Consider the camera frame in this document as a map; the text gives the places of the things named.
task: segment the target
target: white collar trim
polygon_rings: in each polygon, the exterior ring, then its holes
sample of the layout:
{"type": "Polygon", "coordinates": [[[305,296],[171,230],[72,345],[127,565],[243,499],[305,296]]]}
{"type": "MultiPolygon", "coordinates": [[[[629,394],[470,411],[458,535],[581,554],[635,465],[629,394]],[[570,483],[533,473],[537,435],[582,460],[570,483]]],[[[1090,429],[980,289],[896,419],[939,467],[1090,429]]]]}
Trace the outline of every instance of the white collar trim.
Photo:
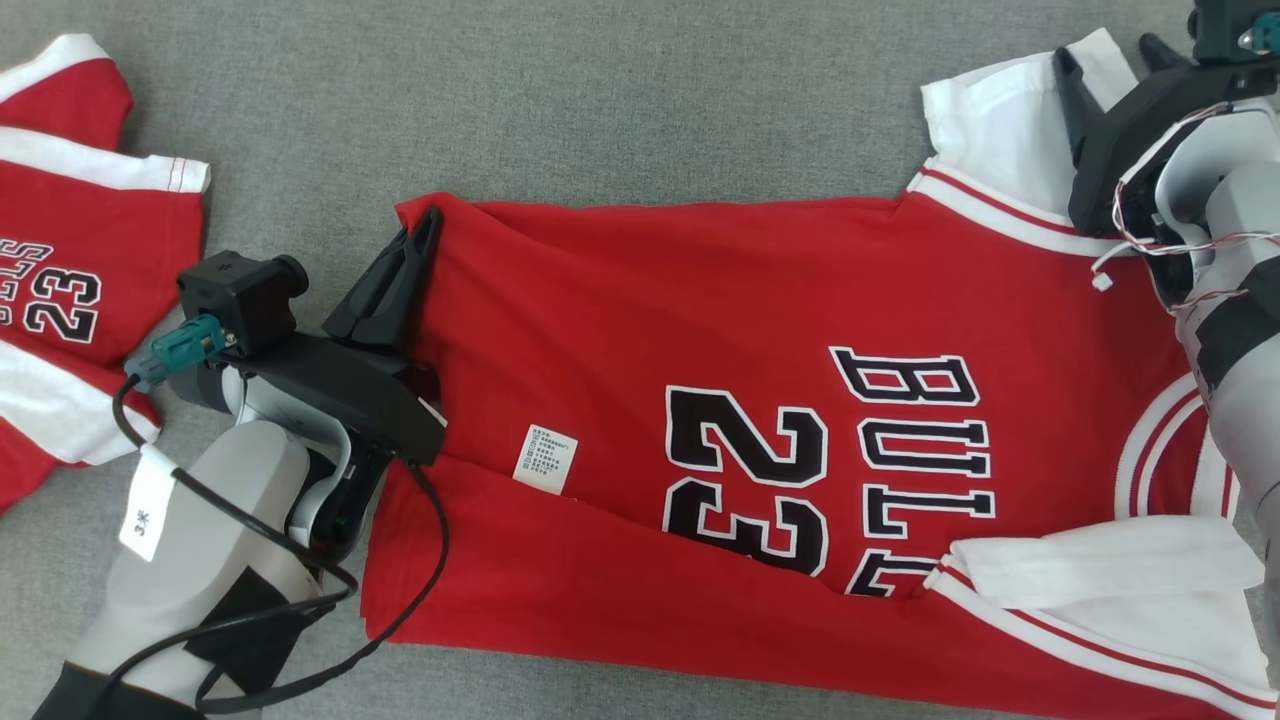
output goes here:
{"type": "Polygon", "coordinates": [[[35,59],[0,72],[0,102],[73,65],[97,59],[108,59],[108,55],[92,37],[64,35],[35,59]]]}
{"type": "Polygon", "coordinates": [[[1116,240],[1080,237],[1071,219],[1025,205],[965,173],[931,158],[915,176],[908,192],[929,197],[966,219],[1018,242],[1051,252],[1101,258],[1112,250],[1116,240]]]}

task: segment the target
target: white label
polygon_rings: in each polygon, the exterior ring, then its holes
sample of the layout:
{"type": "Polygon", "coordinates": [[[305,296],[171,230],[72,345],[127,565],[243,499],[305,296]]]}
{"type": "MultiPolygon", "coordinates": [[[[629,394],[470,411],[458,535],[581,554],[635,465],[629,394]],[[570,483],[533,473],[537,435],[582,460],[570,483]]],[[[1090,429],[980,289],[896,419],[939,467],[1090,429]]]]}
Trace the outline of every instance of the white label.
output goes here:
{"type": "Polygon", "coordinates": [[[138,469],[129,486],[129,506],[120,527],[120,542],[151,562],[164,532],[164,518],[169,512],[169,496],[174,479],[170,473],[177,462],[165,457],[154,445],[143,445],[138,469]]]}
{"type": "Polygon", "coordinates": [[[529,425],[525,446],[520,448],[520,461],[516,462],[516,471],[511,477],[526,486],[561,495],[564,492],[564,480],[568,479],[568,468],[573,464],[575,452],[577,452],[576,439],[556,430],[529,425]]]}

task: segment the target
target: black lettering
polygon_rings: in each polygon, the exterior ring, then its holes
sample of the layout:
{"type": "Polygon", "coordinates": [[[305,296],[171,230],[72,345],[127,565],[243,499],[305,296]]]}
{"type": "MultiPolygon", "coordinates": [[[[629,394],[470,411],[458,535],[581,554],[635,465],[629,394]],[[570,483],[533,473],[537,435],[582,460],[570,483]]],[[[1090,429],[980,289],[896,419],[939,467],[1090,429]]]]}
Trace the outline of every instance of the black lettering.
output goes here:
{"type": "Polygon", "coordinates": [[[737,514],[730,515],[728,532],[707,527],[708,512],[723,512],[721,486],[694,478],[680,480],[667,491],[663,530],[692,541],[728,550],[782,568],[815,577],[827,562],[827,519],[805,500],[776,497],[773,524],[737,514]],[[778,534],[790,539],[786,550],[771,547],[778,534]]]}
{"type": "Polygon", "coordinates": [[[667,388],[667,456],[681,468],[723,471],[721,448],[710,430],[753,480],[771,486],[805,487],[827,474],[827,427],[808,407],[780,407],[778,434],[791,438],[790,452],[778,455],[746,418],[733,396],[714,389],[667,388]]]}
{"type": "Polygon", "coordinates": [[[0,258],[13,259],[13,263],[0,263],[0,275],[20,281],[52,252],[47,245],[0,238],[0,258]]]}
{"type": "Polygon", "coordinates": [[[954,473],[970,478],[991,477],[991,455],[986,452],[908,452],[890,451],[884,439],[929,441],[936,443],[987,447],[987,423],[901,423],[868,418],[858,425],[863,457],[877,470],[915,473],[954,473]]]}
{"type": "Polygon", "coordinates": [[[906,539],[906,521],[890,519],[890,510],[893,509],[995,518],[996,495],[977,489],[968,495],[893,492],[888,486],[863,486],[863,534],[869,538],[906,539]]]}
{"type": "Polygon", "coordinates": [[[87,307],[102,297],[102,281],[92,273],[45,268],[31,281],[31,292],[45,300],[51,299],[54,292],[70,292],[76,295],[76,305],[87,307]]]}
{"type": "Polygon", "coordinates": [[[849,580],[845,594],[864,594],[868,597],[888,597],[895,585],[882,582],[883,575],[928,575],[938,561],[928,557],[900,557],[887,550],[868,550],[858,571],[849,580]]]}
{"type": "Polygon", "coordinates": [[[68,315],[52,302],[28,302],[22,324],[32,333],[42,333],[52,325],[65,341],[92,342],[97,313],[77,307],[68,315]]]}
{"type": "Polygon", "coordinates": [[[863,402],[900,405],[978,404],[978,389],[964,357],[865,357],[849,347],[832,347],[849,392],[863,402]],[[931,379],[942,380],[931,383],[931,379]]]}

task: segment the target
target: red fabric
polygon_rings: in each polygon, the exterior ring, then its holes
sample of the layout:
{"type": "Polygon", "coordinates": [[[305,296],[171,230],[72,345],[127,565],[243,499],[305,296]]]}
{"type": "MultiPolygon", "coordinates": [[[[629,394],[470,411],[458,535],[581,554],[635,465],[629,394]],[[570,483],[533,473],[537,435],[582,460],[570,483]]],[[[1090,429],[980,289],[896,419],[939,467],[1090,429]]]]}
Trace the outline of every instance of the red fabric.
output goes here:
{"type": "MultiPolygon", "coordinates": [[[[9,96],[0,126],[114,150],[132,105],[115,63],[93,58],[9,96]]],[[[172,278],[200,259],[201,237],[198,193],[111,190],[0,160],[0,341],[110,396],[124,356],[175,304],[172,278]]],[[[146,398],[128,404],[159,424],[146,398]]],[[[86,421],[76,411],[68,432],[86,421]]],[[[12,421],[0,421],[0,511],[56,465],[12,421]]]]}
{"type": "MultiPolygon", "coordinates": [[[[925,592],[920,573],[882,575],[890,597],[845,594],[869,551],[937,560],[956,539],[1117,518],[1126,441],[1187,374],[1140,261],[1108,266],[1115,288],[1098,293],[1091,259],[996,234],[914,193],[585,210],[433,195],[402,205],[402,222],[430,205],[444,231],[415,359],[440,375],[449,427],[430,475],[456,544],[397,641],[1060,717],[1224,716],[996,633],[925,592]],[[979,397],[860,400],[833,347],[963,357],[979,397]],[[824,474],[753,482],[709,429],[721,468],[677,464],[672,387],[731,393],[780,459],[800,452],[780,409],[812,410],[827,429],[824,474]],[[859,429],[886,420],[984,423],[986,447],[890,437],[884,450],[987,454],[989,477],[872,468],[859,429]],[[511,479],[530,425],[579,442],[563,497],[511,479]],[[721,506],[704,509],[709,533],[728,533],[731,514],[771,525],[755,559],[777,562],[799,534],[778,527],[780,498],[818,509],[827,542],[815,577],[663,533],[686,478],[719,487],[721,506]],[[991,493],[993,516],[893,507],[882,519],[905,523],[906,537],[874,537],[873,486],[991,493]]],[[[1176,433],[1153,511],[1185,510],[1202,437],[1202,420],[1176,433]]],[[[370,633],[429,573],[430,518],[394,471],[365,575],[370,633]]]]}
{"type": "Polygon", "coordinates": [[[115,150],[133,96],[115,63],[77,63],[0,102],[0,126],[115,150]]]}
{"type": "MultiPolygon", "coordinates": [[[[123,359],[175,305],[172,278],[198,261],[202,222],[196,192],[113,190],[0,161],[0,245],[8,243],[0,247],[0,340],[109,397],[123,382],[123,359]]],[[[145,401],[138,409],[155,419],[145,401]]],[[[68,416],[68,432],[77,421],[68,416]]],[[[51,465],[17,434],[0,428],[4,464],[13,468],[0,496],[9,502],[35,489],[51,465]]]]}
{"type": "MultiPolygon", "coordinates": [[[[613,662],[1053,717],[1221,719],[1199,701],[1089,673],[946,600],[869,598],[654,532],[442,457],[449,565],[401,642],[613,662]]],[[[439,552],[399,468],[379,505],[361,614],[381,632],[439,552]]]]}

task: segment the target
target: red jersey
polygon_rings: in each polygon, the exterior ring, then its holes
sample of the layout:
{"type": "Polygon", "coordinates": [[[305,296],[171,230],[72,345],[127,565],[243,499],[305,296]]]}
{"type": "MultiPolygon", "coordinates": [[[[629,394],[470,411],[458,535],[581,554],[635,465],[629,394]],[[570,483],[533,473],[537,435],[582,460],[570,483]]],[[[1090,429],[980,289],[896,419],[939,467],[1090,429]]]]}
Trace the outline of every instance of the red jersey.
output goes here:
{"type": "MultiPolygon", "coordinates": [[[[1098,293],[1111,242],[987,190],[931,164],[897,201],[401,206],[444,215],[416,359],[456,544],[397,639],[1062,717],[1274,714],[1243,598],[1201,619],[1243,614],[1224,666],[1151,650],[1176,626],[1147,648],[1038,626],[938,565],[1233,493],[1142,263],[1098,293]]],[[[434,556],[429,515],[393,473],[374,632],[434,556]]]]}
{"type": "MultiPolygon", "coordinates": [[[[0,511],[58,462],[132,450],[110,413],[118,365],[200,258],[207,165],[99,149],[131,105],[83,35],[0,73],[0,511]]],[[[156,436],[146,398],[128,414],[156,436]]]]}
{"type": "Polygon", "coordinates": [[[0,72],[0,126],[115,150],[133,108],[115,63],[87,35],[64,35],[0,72]]]}

